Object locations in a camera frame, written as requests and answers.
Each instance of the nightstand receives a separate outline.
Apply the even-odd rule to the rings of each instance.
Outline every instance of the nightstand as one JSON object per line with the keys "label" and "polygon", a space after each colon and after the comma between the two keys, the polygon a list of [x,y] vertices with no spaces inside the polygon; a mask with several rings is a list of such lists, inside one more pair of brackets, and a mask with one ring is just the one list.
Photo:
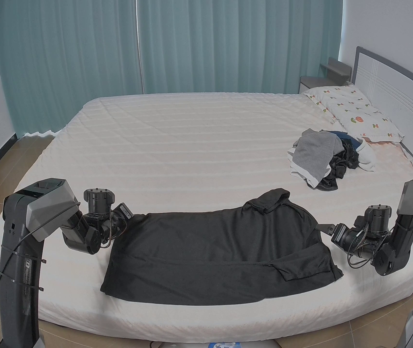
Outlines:
{"label": "nightstand", "polygon": [[326,72],[326,77],[301,76],[300,94],[305,90],[317,88],[318,86],[343,86],[350,79],[351,67],[337,61],[335,58],[329,57],[328,64],[324,65],[321,63],[320,66]]}

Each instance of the baseboard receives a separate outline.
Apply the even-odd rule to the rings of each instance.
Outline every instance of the baseboard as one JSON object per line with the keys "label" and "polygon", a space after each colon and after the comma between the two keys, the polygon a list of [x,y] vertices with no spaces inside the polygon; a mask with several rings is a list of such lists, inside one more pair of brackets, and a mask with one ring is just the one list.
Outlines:
{"label": "baseboard", "polygon": [[13,134],[12,137],[6,141],[6,143],[2,146],[0,149],[0,160],[2,159],[3,156],[8,152],[10,148],[12,148],[13,144],[18,140],[18,137],[16,134]]}

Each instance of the pillow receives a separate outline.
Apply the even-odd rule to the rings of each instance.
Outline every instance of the pillow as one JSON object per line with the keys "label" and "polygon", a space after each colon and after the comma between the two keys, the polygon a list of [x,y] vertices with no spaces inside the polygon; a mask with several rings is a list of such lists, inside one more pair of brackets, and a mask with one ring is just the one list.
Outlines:
{"label": "pillow", "polygon": [[371,142],[401,142],[405,136],[353,84],[321,86],[303,94],[323,112],[330,112],[351,136],[361,136]]}

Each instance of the bed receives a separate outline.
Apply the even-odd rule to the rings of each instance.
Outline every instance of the bed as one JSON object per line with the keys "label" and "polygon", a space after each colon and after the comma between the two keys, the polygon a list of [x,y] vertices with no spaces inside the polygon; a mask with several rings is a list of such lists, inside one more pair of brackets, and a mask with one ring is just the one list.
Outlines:
{"label": "bed", "polygon": [[[376,90],[379,79],[388,83],[388,76],[380,76],[382,58],[366,52],[357,51],[355,84],[370,94],[374,105],[382,103],[378,98],[384,99],[384,105],[377,107],[402,130],[388,108],[399,96],[390,91],[391,99],[385,100]],[[371,61],[378,62],[376,73]],[[389,76],[404,76],[391,64],[385,66]],[[413,86],[405,90],[400,84],[398,89],[413,98]],[[312,190],[290,175],[287,150],[307,128],[343,130],[303,95],[99,98],[88,102],[57,135],[18,187],[47,177],[65,178],[78,199],[87,188],[108,188],[118,203],[125,202],[137,213],[232,208],[282,187],[319,223],[349,226],[371,204],[396,209],[404,182],[413,179],[413,131],[404,131],[409,135],[404,146],[374,144],[377,171],[350,170],[338,181],[339,189],[328,193]],[[2,235],[0,217],[0,244]],[[256,341],[333,326],[413,293],[413,245],[407,266],[381,277],[370,266],[350,269],[345,253],[328,236],[323,235],[323,241],[344,273],[326,287],[251,304],[179,306],[127,302],[101,293],[109,250],[94,256],[74,252],[55,231],[44,244],[47,264],[42,265],[39,318],[125,338]]]}

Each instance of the gray cloth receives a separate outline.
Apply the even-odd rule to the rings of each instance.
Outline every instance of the gray cloth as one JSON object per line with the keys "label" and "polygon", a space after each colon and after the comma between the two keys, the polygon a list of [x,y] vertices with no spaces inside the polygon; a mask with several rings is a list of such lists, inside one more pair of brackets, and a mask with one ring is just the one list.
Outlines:
{"label": "gray cloth", "polygon": [[310,174],[309,181],[318,183],[324,178],[332,157],[343,151],[340,138],[328,131],[305,130],[302,136],[294,143],[295,153],[293,164]]}

